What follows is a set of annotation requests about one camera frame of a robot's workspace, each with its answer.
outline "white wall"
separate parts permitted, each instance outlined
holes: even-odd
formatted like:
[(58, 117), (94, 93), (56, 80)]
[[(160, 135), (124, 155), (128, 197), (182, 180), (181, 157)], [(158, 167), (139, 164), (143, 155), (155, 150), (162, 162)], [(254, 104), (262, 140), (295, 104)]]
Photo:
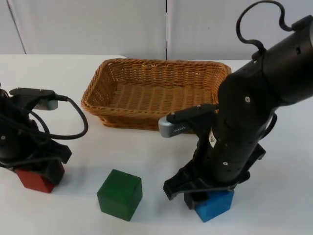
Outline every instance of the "white wall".
[(0, 0), (0, 54), (24, 54), (5, 0)]
[[(242, 44), (236, 21), (257, 0), (168, 0), (168, 58), (189, 60), (250, 59), (256, 47)], [(286, 24), (313, 15), (313, 0), (279, 0)], [(268, 48), (288, 33), (278, 26), (279, 8), (262, 3), (243, 18), (242, 35), (260, 39)]]
[(166, 57), (165, 0), (9, 0), (26, 53)]

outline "blue cube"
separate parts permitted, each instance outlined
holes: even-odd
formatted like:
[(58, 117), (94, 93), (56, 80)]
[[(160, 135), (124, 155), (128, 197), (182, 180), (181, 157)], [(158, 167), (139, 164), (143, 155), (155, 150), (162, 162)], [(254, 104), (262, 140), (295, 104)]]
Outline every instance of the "blue cube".
[(228, 211), (233, 200), (234, 191), (211, 191), (209, 199), (199, 203), (195, 211), (200, 219), (205, 223), (210, 219)]

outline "green cube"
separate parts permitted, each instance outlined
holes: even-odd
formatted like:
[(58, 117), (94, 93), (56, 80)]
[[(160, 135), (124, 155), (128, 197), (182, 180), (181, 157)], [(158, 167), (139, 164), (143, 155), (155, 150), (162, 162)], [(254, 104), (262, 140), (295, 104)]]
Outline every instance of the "green cube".
[(97, 196), (102, 212), (130, 221), (142, 198), (141, 178), (114, 169)]

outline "white table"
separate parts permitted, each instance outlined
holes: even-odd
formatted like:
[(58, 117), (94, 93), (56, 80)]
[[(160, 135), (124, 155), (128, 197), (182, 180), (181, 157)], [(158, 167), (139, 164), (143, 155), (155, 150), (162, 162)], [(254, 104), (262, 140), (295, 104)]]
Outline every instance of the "white table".
[[(1, 55), (0, 82), (16, 87), (52, 89), (80, 102), (94, 71), (106, 59), (94, 55)], [(223, 61), (233, 71), (246, 61)], [(102, 126), (86, 114), (89, 132), (61, 141), (73, 155), (60, 186), (51, 194), (25, 189), (18, 177), (0, 169), (0, 233), (3, 235), (103, 234), (313, 234), (313, 99), (281, 108), (273, 132), (262, 141), (267, 151), (251, 170), (251, 179), (235, 189), (231, 210), (202, 223), (188, 210), (183, 195), (169, 201), (166, 179), (185, 165), (197, 139), (164, 139), (158, 132)], [(69, 104), (37, 111), (51, 132), (81, 131)], [(143, 199), (131, 222), (100, 211), (96, 192), (109, 172), (119, 169), (142, 178)]]

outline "screw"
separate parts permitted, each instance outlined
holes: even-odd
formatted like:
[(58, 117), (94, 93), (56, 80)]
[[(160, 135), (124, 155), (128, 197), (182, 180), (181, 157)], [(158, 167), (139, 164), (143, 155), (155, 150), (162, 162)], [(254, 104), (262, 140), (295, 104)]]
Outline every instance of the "screw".
[(251, 100), (250, 100), (250, 97), (249, 97), (249, 96), (246, 96), (246, 97), (245, 97), (245, 102), (250, 103), (250, 101), (251, 101)]

